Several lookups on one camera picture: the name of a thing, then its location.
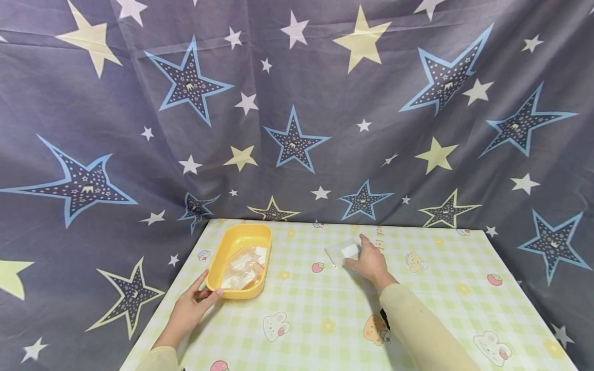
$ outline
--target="gray fabric backdrop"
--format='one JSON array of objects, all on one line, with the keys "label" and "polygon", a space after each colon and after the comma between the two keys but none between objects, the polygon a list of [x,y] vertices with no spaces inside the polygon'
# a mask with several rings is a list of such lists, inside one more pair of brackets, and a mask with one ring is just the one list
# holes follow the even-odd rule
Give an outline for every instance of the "gray fabric backdrop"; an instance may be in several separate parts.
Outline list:
[{"label": "gray fabric backdrop", "polygon": [[488,231],[593,370],[593,7],[1,1],[0,369],[117,369],[207,219],[266,215]]}]

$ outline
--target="light green checkered tablecloth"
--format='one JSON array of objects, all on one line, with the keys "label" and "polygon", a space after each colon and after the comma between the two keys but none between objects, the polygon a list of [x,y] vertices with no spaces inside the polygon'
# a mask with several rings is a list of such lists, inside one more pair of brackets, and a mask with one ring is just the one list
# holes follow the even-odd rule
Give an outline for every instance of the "light green checkered tablecloth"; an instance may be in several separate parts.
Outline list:
[{"label": "light green checkered tablecloth", "polygon": [[[178,296],[208,267],[213,254],[203,261],[199,253],[214,253],[225,230],[240,222],[209,222],[122,371],[136,368]],[[359,233],[384,249],[390,271],[443,321],[483,370],[576,370],[483,231],[247,223],[266,223],[273,231],[264,291],[252,300],[226,300],[207,315],[179,351],[187,371],[210,370],[219,360],[230,371],[414,370],[397,339],[377,346],[364,337],[366,321],[380,312],[377,293],[347,269],[335,269],[324,253],[324,246]],[[407,264],[412,252],[420,265]],[[316,273],[319,269],[312,266],[317,262],[324,269]],[[290,328],[269,341],[263,320],[280,312]],[[483,352],[475,341],[490,342],[495,355]]]}]

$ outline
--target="dark navy star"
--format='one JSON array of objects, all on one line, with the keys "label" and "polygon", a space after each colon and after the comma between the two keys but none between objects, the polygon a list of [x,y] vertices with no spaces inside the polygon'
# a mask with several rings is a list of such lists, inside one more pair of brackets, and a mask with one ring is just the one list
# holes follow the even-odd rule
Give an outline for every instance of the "dark navy star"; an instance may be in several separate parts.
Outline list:
[{"label": "dark navy star", "polygon": [[339,200],[347,202],[349,208],[346,210],[341,220],[347,219],[357,213],[362,213],[375,220],[375,210],[373,205],[392,196],[390,194],[373,194],[369,189],[369,179],[363,183],[359,191],[354,195],[342,196]]},{"label": "dark navy star", "polygon": [[532,210],[532,217],[534,218],[534,225],[536,227],[536,237],[519,246],[518,249],[542,255],[542,258],[545,260],[546,282],[549,286],[555,276],[559,261],[592,270],[584,259],[571,247],[571,239],[577,225],[580,223],[582,214],[577,214],[557,227],[552,227],[536,211]]},{"label": "dark navy star", "polygon": [[232,88],[233,85],[202,76],[200,63],[198,62],[196,37],[194,36],[192,38],[192,42],[186,50],[184,60],[179,66],[149,52],[145,51],[144,53],[172,83],[171,89],[169,89],[169,93],[159,110],[164,110],[182,103],[189,103],[198,112],[200,117],[211,126],[206,97],[222,93]]},{"label": "dark navy star", "polygon": [[218,195],[215,198],[201,200],[201,199],[197,199],[196,197],[192,196],[189,192],[186,193],[186,197],[185,197],[186,212],[178,220],[194,219],[192,224],[190,224],[190,226],[189,226],[191,233],[194,234],[194,228],[196,227],[196,224],[198,224],[202,220],[202,217],[204,215],[214,215],[212,213],[212,211],[210,211],[206,207],[206,205],[212,204],[214,201],[217,201],[217,199],[219,197],[220,197],[220,195]]},{"label": "dark navy star", "polygon": [[51,183],[0,189],[0,192],[64,199],[66,228],[81,212],[95,204],[137,204],[109,181],[105,166],[111,154],[99,157],[85,166],[39,135],[38,137],[60,162],[64,178]]},{"label": "dark navy star", "polygon": [[541,126],[552,122],[566,119],[577,115],[571,112],[538,112],[538,98],[541,96],[542,85],[544,81],[536,88],[534,93],[524,102],[520,109],[511,117],[501,121],[487,120],[489,125],[493,126],[498,134],[491,142],[489,147],[481,154],[499,147],[506,142],[515,145],[527,157],[530,156],[530,142],[532,140],[532,131]]},{"label": "dark navy star", "polygon": [[276,167],[295,159],[315,174],[314,165],[311,163],[311,158],[309,157],[309,150],[327,141],[330,137],[303,135],[297,114],[295,113],[295,106],[291,108],[291,116],[289,117],[286,131],[278,131],[266,127],[264,129],[280,144],[280,154],[278,161],[276,161]]},{"label": "dark navy star", "polygon": [[128,325],[128,339],[132,338],[143,304],[164,294],[161,290],[149,287],[144,283],[143,259],[144,257],[140,258],[130,278],[97,269],[116,288],[119,293],[119,299],[101,319],[86,331],[101,327],[125,316]]},{"label": "dark navy star", "polygon": [[435,105],[435,114],[437,115],[447,102],[449,102],[454,93],[476,72],[472,68],[479,58],[492,28],[493,25],[491,24],[453,62],[445,61],[419,48],[419,56],[421,57],[429,84],[406,103],[400,109],[400,112],[433,104]]}]

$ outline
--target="hand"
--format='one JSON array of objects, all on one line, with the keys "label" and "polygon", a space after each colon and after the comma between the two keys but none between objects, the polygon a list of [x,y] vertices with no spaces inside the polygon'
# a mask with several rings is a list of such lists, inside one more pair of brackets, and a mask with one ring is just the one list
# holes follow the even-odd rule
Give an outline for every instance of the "hand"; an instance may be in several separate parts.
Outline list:
[{"label": "hand", "polygon": [[173,307],[169,322],[154,343],[153,348],[171,346],[177,348],[182,339],[188,335],[202,320],[206,311],[215,304],[223,294],[223,290],[200,290],[200,285],[208,274],[205,270],[186,292],[180,295]]},{"label": "hand", "polygon": [[360,234],[359,237],[362,245],[359,260],[346,258],[343,262],[370,280],[379,292],[390,284],[398,283],[388,272],[386,258],[380,250],[364,234]]}]

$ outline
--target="sleeve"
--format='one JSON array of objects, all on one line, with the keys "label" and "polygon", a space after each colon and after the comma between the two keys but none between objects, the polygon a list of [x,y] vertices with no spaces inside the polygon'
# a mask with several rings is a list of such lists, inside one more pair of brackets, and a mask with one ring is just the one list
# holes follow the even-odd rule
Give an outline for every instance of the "sleeve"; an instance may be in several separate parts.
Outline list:
[{"label": "sleeve", "polygon": [[151,349],[136,371],[178,371],[178,355],[172,347]]},{"label": "sleeve", "polygon": [[391,284],[380,302],[392,333],[406,347],[420,371],[479,371],[479,366],[441,321],[400,284]]}]

